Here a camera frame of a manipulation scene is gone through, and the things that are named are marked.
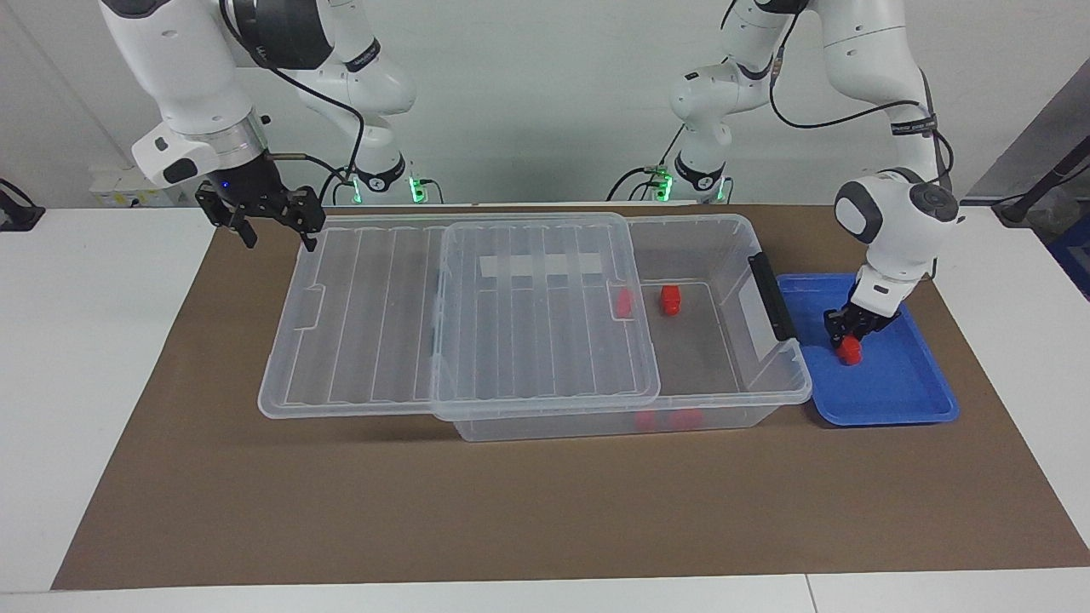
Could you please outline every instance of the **transparent lid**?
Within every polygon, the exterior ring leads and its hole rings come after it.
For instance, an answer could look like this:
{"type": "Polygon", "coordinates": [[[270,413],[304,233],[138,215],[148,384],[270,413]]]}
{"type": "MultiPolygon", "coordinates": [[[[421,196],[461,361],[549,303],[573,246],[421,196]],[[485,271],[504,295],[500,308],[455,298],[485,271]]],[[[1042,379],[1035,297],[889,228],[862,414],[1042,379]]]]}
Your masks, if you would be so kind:
{"type": "Polygon", "coordinates": [[[585,413],[658,396],[619,215],[452,224],[436,305],[431,396],[440,419],[585,413]]]}

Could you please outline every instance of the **white wall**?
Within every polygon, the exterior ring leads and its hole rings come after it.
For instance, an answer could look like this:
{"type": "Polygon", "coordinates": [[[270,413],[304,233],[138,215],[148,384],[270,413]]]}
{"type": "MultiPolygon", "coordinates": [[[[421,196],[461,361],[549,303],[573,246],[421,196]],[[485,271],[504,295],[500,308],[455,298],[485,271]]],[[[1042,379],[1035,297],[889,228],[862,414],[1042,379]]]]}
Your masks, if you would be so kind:
{"type": "MultiPolygon", "coordinates": [[[[157,122],[93,0],[64,3],[64,19],[56,2],[7,1],[116,141],[130,143],[157,122]]],[[[598,200],[625,170],[657,161],[677,128],[669,82],[720,59],[726,4],[373,0],[367,8],[384,49],[420,86],[417,106],[395,119],[407,154],[443,182],[448,200],[502,202],[598,200]]],[[[957,147],[954,181],[964,194],[1090,56],[1090,2],[906,0],[906,8],[917,60],[957,147]]],[[[800,120],[861,108],[827,85],[820,49],[808,15],[779,85],[784,111],[800,120]]],[[[279,82],[241,72],[259,110],[274,117],[276,149],[347,157],[348,140],[279,82]]],[[[4,123],[21,120],[2,112],[4,123]]],[[[894,161],[882,117],[800,132],[765,108],[731,124],[736,201],[822,202],[845,179],[894,161]]],[[[290,184],[322,178],[284,168],[290,184]]]]}
{"type": "Polygon", "coordinates": [[[0,0],[0,177],[46,207],[90,206],[88,167],[125,164],[122,149],[0,0]]]}

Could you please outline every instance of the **green led light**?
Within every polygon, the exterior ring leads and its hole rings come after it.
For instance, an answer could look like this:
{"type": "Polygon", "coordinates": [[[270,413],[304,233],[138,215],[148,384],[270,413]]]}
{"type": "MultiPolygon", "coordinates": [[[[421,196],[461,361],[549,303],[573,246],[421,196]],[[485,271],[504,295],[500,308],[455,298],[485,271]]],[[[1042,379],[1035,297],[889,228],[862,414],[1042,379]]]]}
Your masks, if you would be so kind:
{"type": "Polygon", "coordinates": [[[674,177],[667,173],[662,179],[663,182],[658,184],[658,191],[655,192],[655,200],[667,202],[670,200],[670,192],[674,190],[674,177]]]}
{"type": "Polygon", "coordinates": [[[415,204],[421,204],[427,202],[427,190],[424,185],[420,184],[420,180],[415,177],[409,178],[409,189],[412,190],[412,201],[415,204]]]}

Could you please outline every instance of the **black cable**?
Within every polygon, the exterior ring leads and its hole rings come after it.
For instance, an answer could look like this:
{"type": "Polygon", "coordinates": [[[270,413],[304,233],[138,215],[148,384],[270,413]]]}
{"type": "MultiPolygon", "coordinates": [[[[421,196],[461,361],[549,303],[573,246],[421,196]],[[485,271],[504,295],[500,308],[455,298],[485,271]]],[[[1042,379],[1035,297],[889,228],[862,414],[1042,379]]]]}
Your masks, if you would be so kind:
{"type": "MultiPolygon", "coordinates": [[[[318,192],[318,202],[326,201],[326,193],[329,191],[329,185],[332,184],[334,179],[336,178],[337,178],[336,173],[330,175],[329,177],[326,178],[326,182],[322,184],[322,191],[318,192]]],[[[348,183],[348,181],[341,181],[338,183],[338,185],[344,185],[346,183],[348,183]]]]}
{"type": "Polygon", "coordinates": [[[620,179],[617,180],[616,183],[614,183],[613,189],[609,190],[609,195],[606,196],[606,202],[611,202],[613,201],[613,196],[617,194],[617,190],[619,190],[620,187],[625,184],[625,181],[628,181],[629,179],[631,179],[632,177],[635,177],[637,175],[639,175],[641,172],[643,172],[644,175],[651,175],[651,172],[649,172],[646,168],[642,168],[642,167],[641,168],[633,168],[633,169],[629,170],[628,172],[625,173],[623,177],[621,177],[620,179]]]}
{"type": "MultiPolygon", "coordinates": [[[[1056,183],[1055,185],[1053,185],[1052,189],[1054,190],[1054,189],[1058,188],[1059,185],[1065,185],[1067,183],[1070,183],[1071,181],[1078,179],[1079,176],[1082,175],[1083,172],[1086,172],[1087,170],[1090,170],[1090,163],[1088,163],[1082,168],[1080,168],[1080,169],[1071,172],[1070,175],[1064,177],[1064,180],[1059,181],[1058,183],[1056,183]]],[[[1026,197],[1027,195],[1029,195],[1029,192],[1022,192],[1022,193],[1017,194],[1017,195],[1007,196],[1007,197],[1005,197],[1003,200],[997,200],[997,201],[993,202],[992,206],[995,206],[996,204],[1003,204],[1004,202],[1010,202],[1013,200],[1018,200],[1020,197],[1026,197]]]]}
{"type": "MultiPolygon", "coordinates": [[[[776,50],[775,60],[780,62],[780,70],[783,70],[784,51],[787,49],[787,41],[791,38],[791,34],[795,32],[795,26],[799,23],[799,14],[796,14],[795,19],[791,20],[791,26],[787,28],[787,34],[784,36],[783,43],[779,44],[779,49],[776,50]]],[[[897,100],[894,103],[886,103],[884,105],[880,105],[874,108],[867,109],[864,111],[860,111],[848,117],[834,119],[833,121],[823,121],[821,123],[797,123],[784,117],[784,113],[779,112],[779,107],[776,106],[776,97],[773,94],[773,92],[776,89],[776,81],[777,79],[774,77],[772,82],[768,84],[768,103],[772,105],[772,110],[773,112],[776,113],[776,117],[778,117],[780,121],[790,125],[791,128],[798,128],[799,130],[815,130],[818,128],[828,128],[831,125],[838,125],[840,123],[847,123],[849,121],[853,121],[861,117],[867,117],[868,115],[884,111],[886,109],[892,109],[895,107],[913,106],[913,107],[924,108],[923,105],[921,105],[916,100],[897,100]]]]}
{"type": "Polygon", "coordinates": [[[421,179],[421,185],[435,185],[435,189],[439,191],[439,204],[447,204],[447,199],[443,197],[443,185],[439,184],[435,179],[421,179]]]}
{"type": "Polygon", "coordinates": [[[275,159],[282,161],[310,161],[312,164],[316,164],[322,168],[328,170],[330,177],[336,177],[337,179],[340,179],[341,182],[348,181],[348,177],[341,175],[341,171],[339,169],[334,168],[332,165],[329,164],[328,161],[314,157],[313,155],[307,155],[307,154],[271,154],[271,155],[275,159]]]}
{"type": "Polygon", "coordinates": [[[655,182],[654,181],[647,181],[645,183],[640,183],[639,185],[632,188],[632,193],[628,194],[628,200],[630,202],[634,201],[635,200],[635,192],[640,191],[640,188],[643,188],[643,195],[640,196],[640,200],[643,201],[643,200],[645,200],[647,197],[647,190],[651,189],[651,188],[654,188],[654,187],[655,187],[655,182]]]}
{"type": "MultiPolygon", "coordinates": [[[[666,158],[669,157],[670,152],[674,151],[674,145],[678,144],[678,139],[681,137],[681,132],[683,132],[683,131],[685,131],[685,122],[681,123],[681,127],[678,128],[677,133],[674,134],[674,139],[670,140],[670,144],[666,145],[666,151],[663,152],[663,157],[658,158],[658,166],[663,166],[664,164],[666,164],[666,158]]],[[[644,184],[643,193],[640,194],[640,200],[641,201],[647,197],[647,189],[649,188],[646,188],[645,185],[646,184],[644,184]]]]}
{"type": "Polygon", "coordinates": [[[359,120],[359,122],[360,122],[360,132],[355,136],[355,144],[352,146],[352,157],[349,159],[349,163],[348,163],[348,173],[351,175],[352,171],[355,170],[355,156],[359,155],[360,147],[363,145],[363,134],[364,134],[364,130],[366,130],[366,128],[367,128],[367,122],[363,119],[363,113],[361,113],[356,109],[354,109],[354,108],[346,105],[344,103],[341,103],[339,100],[335,100],[334,98],[330,98],[329,96],[326,96],[325,94],[323,94],[320,92],[317,92],[317,91],[315,91],[315,89],[313,89],[311,87],[307,87],[306,85],[303,85],[299,81],[295,81],[294,79],[292,79],[292,77],[288,76],[287,74],[284,74],[283,72],[281,72],[280,69],[276,68],[275,65],[271,65],[271,64],[267,63],[265,61],[265,59],[261,57],[259,53],[257,53],[256,51],[254,51],[253,49],[251,49],[250,47],[247,47],[246,44],[242,40],[242,35],[239,34],[238,29],[235,29],[234,24],[231,23],[230,15],[228,15],[228,13],[227,13],[227,0],[219,0],[219,14],[223,19],[223,24],[227,26],[228,32],[230,32],[231,36],[234,38],[234,40],[238,41],[238,44],[241,45],[242,48],[245,49],[247,53],[250,53],[250,56],[254,59],[254,61],[257,63],[257,65],[259,65],[259,67],[268,70],[272,74],[275,74],[278,77],[280,77],[281,80],[288,82],[289,84],[293,85],[294,87],[298,87],[299,89],[302,89],[303,92],[306,92],[307,94],[314,96],[315,98],[317,98],[317,99],[319,99],[319,100],[322,100],[324,103],[330,104],[330,105],[332,105],[335,107],[338,107],[338,108],[347,110],[348,112],[352,113],[352,116],[354,116],[356,120],[359,120]]]}
{"type": "Polygon", "coordinates": [[[338,183],[337,187],[334,188],[334,206],[340,206],[339,204],[337,204],[337,192],[339,192],[341,188],[351,184],[352,183],[338,183]]]}
{"type": "Polygon", "coordinates": [[[724,27],[727,27],[727,17],[730,16],[730,11],[735,10],[735,4],[737,4],[737,3],[738,3],[738,0],[730,0],[730,5],[727,7],[727,12],[723,13],[723,21],[719,22],[719,29],[723,29],[724,27]]]}
{"type": "Polygon", "coordinates": [[[931,133],[934,134],[935,139],[937,139],[938,142],[943,144],[943,147],[946,148],[946,164],[938,172],[938,177],[935,177],[932,181],[928,181],[929,183],[937,183],[946,177],[949,177],[950,172],[954,171],[954,146],[950,145],[950,142],[946,140],[946,136],[943,136],[943,133],[940,132],[937,128],[932,130],[931,133]]]}
{"type": "Polygon", "coordinates": [[[23,190],[19,189],[11,181],[8,181],[7,179],[0,179],[0,185],[3,185],[5,188],[8,188],[9,190],[11,190],[11,193],[13,193],[13,194],[17,195],[19,197],[25,200],[26,204],[29,204],[31,206],[37,206],[36,204],[34,204],[34,201],[31,200],[31,196],[26,195],[26,192],[24,192],[23,190]]]}

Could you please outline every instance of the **black handle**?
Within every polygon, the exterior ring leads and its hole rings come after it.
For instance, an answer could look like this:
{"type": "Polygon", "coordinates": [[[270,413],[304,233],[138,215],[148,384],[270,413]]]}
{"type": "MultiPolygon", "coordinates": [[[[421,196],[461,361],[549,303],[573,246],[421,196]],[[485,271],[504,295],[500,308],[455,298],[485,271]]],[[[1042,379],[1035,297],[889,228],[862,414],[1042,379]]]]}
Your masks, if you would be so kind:
{"type": "Polygon", "coordinates": [[[758,291],[761,292],[761,301],[764,302],[764,310],[768,314],[768,323],[772,324],[772,332],[776,334],[776,340],[783,342],[789,338],[798,338],[795,322],[787,311],[787,302],[784,300],[784,293],[779,291],[776,273],[772,271],[768,256],[763,251],[751,256],[750,269],[753,271],[753,279],[756,281],[758,291]]]}

